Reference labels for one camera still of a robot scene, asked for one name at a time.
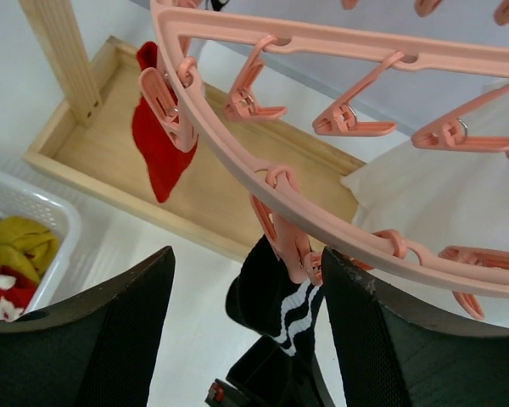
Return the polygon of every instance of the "white surface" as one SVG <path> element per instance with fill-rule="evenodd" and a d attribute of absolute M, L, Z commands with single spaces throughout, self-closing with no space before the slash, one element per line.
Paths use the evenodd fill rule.
<path fill-rule="evenodd" d="M 472 135 L 509 137 L 509 93 L 463 119 Z M 344 184 L 361 205 L 355 224 L 362 229 L 397 229 L 435 254 L 450 245 L 509 251 L 509 160 L 503 153 L 418 150 L 405 143 L 345 177 Z M 467 316 L 449 291 L 376 274 Z M 487 322 L 509 327 L 509 299 L 479 302 Z"/>
<path fill-rule="evenodd" d="M 501 0 L 446 0 L 421 19 L 413 0 L 360 0 L 345 11 L 340 0 L 231 0 L 228 13 L 254 14 L 321 25 L 424 36 L 447 41 L 509 47 L 509 25 L 499 27 L 492 14 Z M 374 64 L 307 53 L 271 58 L 331 89 L 343 92 Z M 407 74 L 389 70 L 357 100 L 408 125 L 419 128 L 478 95 L 488 76 L 425 70 Z"/>
<path fill-rule="evenodd" d="M 112 34 L 136 46 L 154 39 L 148 11 L 128 0 L 72 1 L 91 58 Z M 211 84 L 227 89 L 244 57 L 212 43 L 199 67 Z M 262 103 L 285 103 L 285 120 L 311 132 L 310 122 L 332 101 L 266 70 L 254 86 Z M 151 387 L 149 405 L 202 406 L 208 386 L 256 339 L 230 322 L 224 301 L 240 264 L 37 174 L 21 161 L 62 99 L 18 2 L 0 2 L 0 169 L 65 198 L 81 214 L 82 232 L 72 264 L 54 300 L 109 279 L 165 245 L 176 253 L 176 279 Z M 366 161 L 406 139 L 332 139 Z M 327 312 L 319 314 L 317 353 L 337 406 L 343 390 Z"/>
<path fill-rule="evenodd" d="M 81 218 L 68 202 L 0 171 L 0 219 L 23 216 L 53 231 L 60 248 L 25 312 L 49 305 L 81 235 Z"/>

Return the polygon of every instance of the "white cloth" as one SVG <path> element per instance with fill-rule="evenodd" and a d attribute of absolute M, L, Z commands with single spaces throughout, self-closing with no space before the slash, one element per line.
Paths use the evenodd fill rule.
<path fill-rule="evenodd" d="M 471 135 L 509 136 L 509 93 L 463 119 Z M 509 251 L 509 160 L 504 153 L 420 150 L 404 142 L 342 183 L 360 203 L 353 222 L 362 229 L 394 228 L 433 253 L 449 245 Z M 432 304 L 466 315 L 445 290 L 379 270 L 376 274 Z M 487 322 L 509 326 L 509 300 L 479 301 Z"/>

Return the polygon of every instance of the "yellow cloth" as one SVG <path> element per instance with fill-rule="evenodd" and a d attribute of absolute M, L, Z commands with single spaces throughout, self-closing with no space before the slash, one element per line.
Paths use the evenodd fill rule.
<path fill-rule="evenodd" d="M 0 267 L 39 284 L 58 251 L 59 240 L 44 225 L 20 216 L 0 220 Z"/>

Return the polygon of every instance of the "red cloth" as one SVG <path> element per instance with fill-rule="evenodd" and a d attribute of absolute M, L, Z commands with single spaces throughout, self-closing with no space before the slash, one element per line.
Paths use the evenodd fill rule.
<path fill-rule="evenodd" d="M 156 68 L 157 54 L 158 48 L 154 42 L 143 44 L 136 55 L 140 68 Z M 173 89 L 170 91 L 177 101 Z M 154 195 L 162 203 L 168 199 L 181 174 L 193 160 L 198 142 L 188 153 L 178 150 L 143 96 L 132 118 L 132 135 L 137 149 L 145 159 Z"/>
<path fill-rule="evenodd" d="M 14 285 L 11 288 L 0 287 L 0 321 L 14 321 L 25 313 L 37 285 L 6 265 L 0 267 L 0 276 L 14 277 Z"/>

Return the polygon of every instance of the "white stripe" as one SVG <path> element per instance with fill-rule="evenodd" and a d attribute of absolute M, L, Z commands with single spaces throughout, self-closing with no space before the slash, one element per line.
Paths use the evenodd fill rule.
<path fill-rule="evenodd" d="M 307 315 L 301 320 L 294 321 L 288 327 L 288 335 L 290 337 L 290 348 L 283 349 L 283 352 L 288 356 L 294 356 L 296 354 L 296 345 L 294 345 L 294 337 L 303 331 L 307 331 L 311 328 L 311 323 L 313 322 L 313 314 L 311 313 L 311 305 L 313 304 L 313 298 L 315 298 L 316 294 L 319 291 L 320 286 L 317 286 L 311 290 L 308 299 L 308 310 Z"/>
<path fill-rule="evenodd" d="M 281 302 L 281 332 L 279 336 L 273 339 L 277 343 L 284 343 L 287 340 L 287 327 L 285 326 L 285 316 L 292 309 L 297 309 L 305 302 L 305 293 L 310 285 L 309 280 L 305 280 L 296 290 L 296 293 L 290 294 Z"/>

